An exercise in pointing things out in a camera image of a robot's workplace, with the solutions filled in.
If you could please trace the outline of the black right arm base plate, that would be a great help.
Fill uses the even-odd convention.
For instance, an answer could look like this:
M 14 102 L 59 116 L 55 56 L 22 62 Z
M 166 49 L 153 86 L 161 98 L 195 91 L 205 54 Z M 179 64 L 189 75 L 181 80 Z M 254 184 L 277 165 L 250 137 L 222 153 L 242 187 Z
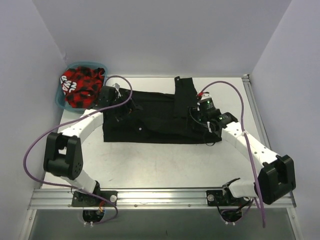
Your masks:
M 238 206 L 240 200 L 234 198 L 228 191 L 223 189 L 211 189 L 206 191 L 206 200 L 208 206 Z

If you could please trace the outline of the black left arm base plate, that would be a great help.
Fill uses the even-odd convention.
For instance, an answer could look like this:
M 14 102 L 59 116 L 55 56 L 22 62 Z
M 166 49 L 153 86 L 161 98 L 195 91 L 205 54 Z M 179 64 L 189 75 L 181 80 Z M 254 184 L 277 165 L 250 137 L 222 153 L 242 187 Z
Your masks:
M 118 192 L 114 190 L 102 190 L 100 196 L 104 200 L 80 191 L 73 193 L 72 207 L 111 207 L 117 204 Z

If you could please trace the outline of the black long sleeve shirt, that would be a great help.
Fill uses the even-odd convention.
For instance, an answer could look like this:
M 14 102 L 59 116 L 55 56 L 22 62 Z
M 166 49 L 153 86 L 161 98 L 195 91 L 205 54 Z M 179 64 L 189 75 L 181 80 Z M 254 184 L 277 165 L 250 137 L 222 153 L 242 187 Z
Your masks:
M 132 101 L 103 113 L 103 140 L 117 143 L 208 144 L 221 141 L 207 127 L 197 123 L 197 91 L 193 79 L 175 77 L 173 94 L 130 91 L 120 94 Z

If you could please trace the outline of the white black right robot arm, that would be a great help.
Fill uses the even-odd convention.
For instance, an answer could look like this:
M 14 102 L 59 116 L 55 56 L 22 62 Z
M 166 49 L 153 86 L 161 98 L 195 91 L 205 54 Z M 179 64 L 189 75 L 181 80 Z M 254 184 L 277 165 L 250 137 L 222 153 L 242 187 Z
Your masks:
M 296 188 L 293 159 L 264 146 L 243 129 L 235 116 L 215 108 L 212 98 L 203 98 L 189 107 L 187 121 L 194 131 L 208 134 L 211 143 L 231 144 L 251 164 L 252 181 L 236 178 L 222 187 L 221 197 L 226 204 L 232 205 L 242 198 L 260 198 L 271 205 Z

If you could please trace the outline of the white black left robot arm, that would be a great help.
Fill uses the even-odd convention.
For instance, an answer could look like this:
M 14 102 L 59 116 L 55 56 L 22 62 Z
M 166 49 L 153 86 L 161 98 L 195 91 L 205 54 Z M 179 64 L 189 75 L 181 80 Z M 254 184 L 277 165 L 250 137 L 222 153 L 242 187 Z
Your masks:
M 99 183 L 83 170 L 84 158 L 82 144 L 98 127 L 104 123 L 104 111 L 114 110 L 132 101 L 133 90 L 123 97 L 120 89 L 106 87 L 114 92 L 103 103 L 107 105 L 100 109 L 87 109 L 83 115 L 73 121 L 64 123 L 70 125 L 60 132 L 50 132 L 46 137 L 43 169 L 45 172 L 59 177 L 69 183 L 70 187 L 83 192 L 83 200 L 90 206 L 101 201 L 98 191 Z

